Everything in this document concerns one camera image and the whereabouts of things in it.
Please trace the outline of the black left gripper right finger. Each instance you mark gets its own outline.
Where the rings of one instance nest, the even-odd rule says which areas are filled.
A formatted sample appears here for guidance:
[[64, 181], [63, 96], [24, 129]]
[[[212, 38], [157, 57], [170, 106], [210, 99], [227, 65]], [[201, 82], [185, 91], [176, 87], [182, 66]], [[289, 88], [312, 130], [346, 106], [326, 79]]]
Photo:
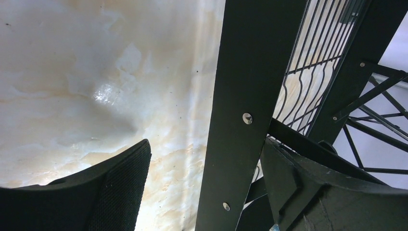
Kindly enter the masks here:
[[261, 165], [275, 223], [282, 231], [405, 231], [408, 192], [351, 177], [273, 140]]

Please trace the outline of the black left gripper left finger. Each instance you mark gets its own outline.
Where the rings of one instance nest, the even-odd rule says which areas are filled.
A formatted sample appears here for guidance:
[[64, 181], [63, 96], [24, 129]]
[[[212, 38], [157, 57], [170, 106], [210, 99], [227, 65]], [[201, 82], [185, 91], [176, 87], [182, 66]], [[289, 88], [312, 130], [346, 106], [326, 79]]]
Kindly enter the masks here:
[[132, 231], [152, 153], [147, 139], [47, 185], [0, 190], [3, 231]]

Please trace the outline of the black wire dish rack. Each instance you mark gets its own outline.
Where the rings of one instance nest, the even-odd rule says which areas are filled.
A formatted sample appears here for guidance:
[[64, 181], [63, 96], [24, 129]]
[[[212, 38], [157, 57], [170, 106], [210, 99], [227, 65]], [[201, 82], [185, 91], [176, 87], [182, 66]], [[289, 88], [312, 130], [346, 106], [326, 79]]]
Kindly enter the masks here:
[[266, 140], [354, 178], [366, 167], [353, 127], [402, 151], [408, 134], [367, 103], [406, 81], [380, 65], [408, 11], [405, 0], [228, 0], [225, 4], [197, 231], [281, 231], [261, 165]]

